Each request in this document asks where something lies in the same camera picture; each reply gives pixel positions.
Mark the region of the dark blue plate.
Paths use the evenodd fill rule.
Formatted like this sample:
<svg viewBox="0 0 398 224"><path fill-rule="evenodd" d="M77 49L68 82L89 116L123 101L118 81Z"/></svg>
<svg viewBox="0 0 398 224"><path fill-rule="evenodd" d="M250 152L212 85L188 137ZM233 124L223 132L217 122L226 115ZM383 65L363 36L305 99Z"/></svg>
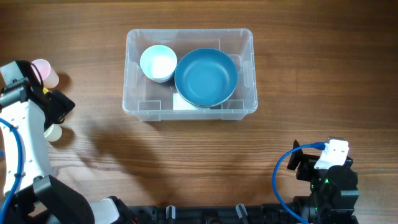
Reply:
<svg viewBox="0 0 398 224"><path fill-rule="evenodd" d="M238 71L229 55L218 49L202 48L189 52L179 61L174 81L183 98L211 105L234 93Z"/></svg>

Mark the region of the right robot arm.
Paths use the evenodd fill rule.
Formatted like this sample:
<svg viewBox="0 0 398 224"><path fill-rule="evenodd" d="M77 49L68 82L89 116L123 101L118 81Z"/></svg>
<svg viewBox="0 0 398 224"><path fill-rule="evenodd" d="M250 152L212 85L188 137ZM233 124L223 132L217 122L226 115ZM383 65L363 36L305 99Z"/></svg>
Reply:
<svg viewBox="0 0 398 224"><path fill-rule="evenodd" d="M349 143L328 139L320 156L292 153L287 168L298 180L310 183L308 197L296 196L289 208L309 223L357 224L353 215L359 197L358 175L351 170Z"/></svg>

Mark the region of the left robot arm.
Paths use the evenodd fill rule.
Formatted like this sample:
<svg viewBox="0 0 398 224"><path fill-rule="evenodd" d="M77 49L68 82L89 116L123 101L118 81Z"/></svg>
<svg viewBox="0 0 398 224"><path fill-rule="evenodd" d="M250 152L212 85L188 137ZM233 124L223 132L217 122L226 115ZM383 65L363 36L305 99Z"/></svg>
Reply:
<svg viewBox="0 0 398 224"><path fill-rule="evenodd" d="M89 203L52 174L44 132L64 122L75 103L44 92L38 68L26 60L1 66L1 132L6 159L1 223L138 223L120 199Z"/></svg>

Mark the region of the mint green bowl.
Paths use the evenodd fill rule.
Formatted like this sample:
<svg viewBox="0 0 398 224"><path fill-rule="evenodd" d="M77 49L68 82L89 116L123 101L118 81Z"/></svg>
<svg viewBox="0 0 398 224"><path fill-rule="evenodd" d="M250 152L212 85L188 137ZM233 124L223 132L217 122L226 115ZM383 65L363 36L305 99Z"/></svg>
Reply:
<svg viewBox="0 0 398 224"><path fill-rule="evenodd" d="M165 83L174 77L174 73L171 73L170 75L167 75L165 77L155 77L153 76L153 74L146 75L146 77L156 83Z"/></svg>

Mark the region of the light blue bowl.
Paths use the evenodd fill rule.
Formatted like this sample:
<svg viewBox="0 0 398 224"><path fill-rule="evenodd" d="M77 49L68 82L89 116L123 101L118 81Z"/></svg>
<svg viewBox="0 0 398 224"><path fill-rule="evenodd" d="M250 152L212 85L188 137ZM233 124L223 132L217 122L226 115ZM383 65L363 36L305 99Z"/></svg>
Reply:
<svg viewBox="0 0 398 224"><path fill-rule="evenodd" d="M165 45L153 45L147 48L140 57L140 67L144 75L165 77L174 73L177 66L177 55Z"/></svg>

